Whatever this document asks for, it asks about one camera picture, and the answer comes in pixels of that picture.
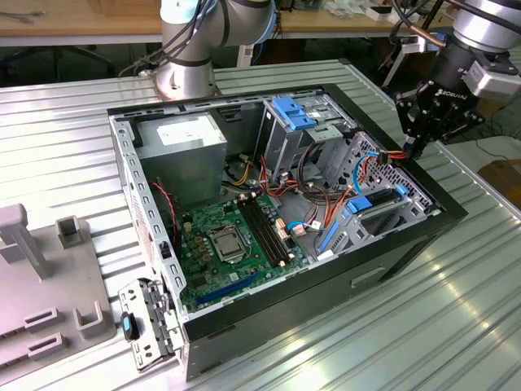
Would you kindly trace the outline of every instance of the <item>connector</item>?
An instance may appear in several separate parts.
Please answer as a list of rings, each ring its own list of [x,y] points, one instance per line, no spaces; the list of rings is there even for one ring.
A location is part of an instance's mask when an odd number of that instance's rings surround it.
[[[286,223],[280,217],[275,220],[275,226],[278,230],[283,230],[286,227]]]
[[[313,222],[311,223],[311,228],[318,231],[320,230],[320,225],[320,222],[318,222],[317,220],[313,220]]]
[[[239,159],[242,160],[244,163],[248,163],[250,161],[247,155],[244,155],[243,153],[239,153]]]
[[[295,236],[306,235],[306,230],[304,229],[304,226],[302,224],[297,224],[296,226],[291,228],[291,232],[293,232]]]
[[[289,239],[289,235],[284,230],[277,230],[278,237],[282,241],[286,241]]]
[[[380,151],[378,157],[376,158],[376,162],[379,165],[386,165],[389,162],[389,154],[387,151]]]

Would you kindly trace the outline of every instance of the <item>aluminum table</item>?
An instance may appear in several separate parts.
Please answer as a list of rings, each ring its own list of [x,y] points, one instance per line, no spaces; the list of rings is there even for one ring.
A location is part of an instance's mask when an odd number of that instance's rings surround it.
[[[223,93],[334,82],[394,139],[392,102],[338,61],[216,72]],[[0,92],[0,205],[24,203],[29,228],[76,214],[93,231],[112,312],[144,272],[121,192],[107,108],[158,101],[149,80],[109,79]],[[521,384],[519,211],[448,152],[419,161],[469,212],[401,275],[184,383],[175,359],[138,374],[116,337],[11,382],[26,389],[515,389]]]

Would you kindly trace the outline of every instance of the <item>blue tab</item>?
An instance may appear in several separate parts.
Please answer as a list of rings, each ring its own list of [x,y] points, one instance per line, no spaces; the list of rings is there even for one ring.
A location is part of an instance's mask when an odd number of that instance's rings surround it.
[[[361,210],[370,208],[371,206],[373,205],[369,202],[367,197],[364,196],[357,197],[354,200],[350,200],[348,202],[348,208],[349,210],[351,210],[352,213],[358,213]]]
[[[327,233],[327,236],[326,238],[322,241],[322,243],[320,244],[320,247],[318,248],[318,251],[322,252],[324,251],[324,248],[327,246],[327,244],[329,243],[329,241],[331,240],[331,236],[333,236],[333,234],[336,232],[336,230],[338,229],[339,227],[339,223],[338,222],[335,222],[335,224],[333,224],[333,226],[331,227],[331,229],[329,230],[329,232]]]
[[[129,321],[129,317],[125,317],[125,318],[123,319],[123,329],[124,329],[125,331],[130,330],[130,321]]]
[[[293,98],[289,96],[285,96],[284,98],[275,98],[274,99],[274,107],[277,109],[279,114],[296,114],[300,110],[302,110],[302,106],[300,106]]]
[[[409,191],[407,190],[407,187],[405,187],[404,185],[402,185],[401,183],[399,185],[396,186],[396,191],[398,191],[398,194],[402,197],[405,197],[407,196],[407,193],[409,193]]]
[[[273,104],[278,114],[287,121],[292,130],[313,128],[317,124],[315,120],[306,115],[304,108],[289,96],[275,98]]]

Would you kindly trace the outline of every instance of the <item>blue plastic clip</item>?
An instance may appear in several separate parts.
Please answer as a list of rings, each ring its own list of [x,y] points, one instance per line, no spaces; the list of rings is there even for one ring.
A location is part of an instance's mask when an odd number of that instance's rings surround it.
[[[364,196],[357,197],[354,200],[350,200],[348,202],[348,208],[352,213],[358,213],[361,210],[370,208],[371,206],[373,205],[369,202],[367,197]]]
[[[289,96],[275,98],[273,104],[278,114],[287,121],[292,130],[313,128],[317,124],[315,120],[306,115],[304,108]]]
[[[405,197],[407,196],[407,193],[409,193],[409,191],[407,190],[407,187],[405,187],[404,185],[402,185],[401,183],[399,185],[396,186],[396,191],[398,191],[398,194],[400,195],[400,197]]]

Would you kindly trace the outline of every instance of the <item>red wire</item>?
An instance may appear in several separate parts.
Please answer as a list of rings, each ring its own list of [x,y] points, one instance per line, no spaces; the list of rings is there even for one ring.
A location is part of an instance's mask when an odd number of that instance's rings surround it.
[[[288,186],[286,188],[282,188],[282,184],[279,184],[278,187],[274,191],[272,191],[268,187],[268,174],[266,173],[265,160],[264,160],[263,156],[260,157],[260,180],[262,182],[264,182],[260,185],[260,187],[262,187],[262,189],[266,192],[266,194],[268,194],[269,196],[272,196],[272,197],[280,197],[284,193],[286,193],[286,191],[288,191],[290,189],[294,189],[298,186],[296,184],[295,180],[290,179],[290,180],[286,181],[286,183],[290,184],[290,186]]]
[[[173,238],[172,238],[172,246],[175,245],[176,243],[176,236],[177,236],[177,227],[176,227],[176,213],[175,213],[175,209],[173,208],[173,205],[172,205],[172,201],[170,200],[170,194],[167,193],[163,187],[161,187],[161,185],[159,183],[156,183],[156,182],[152,182],[152,185],[154,185],[155,187],[157,187],[157,190],[161,191],[161,193],[163,193],[163,196],[164,198],[167,200],[167,202],[169,203],[169,207],[170,207],[170,214],[172,214],[172,221],[173,221]]]

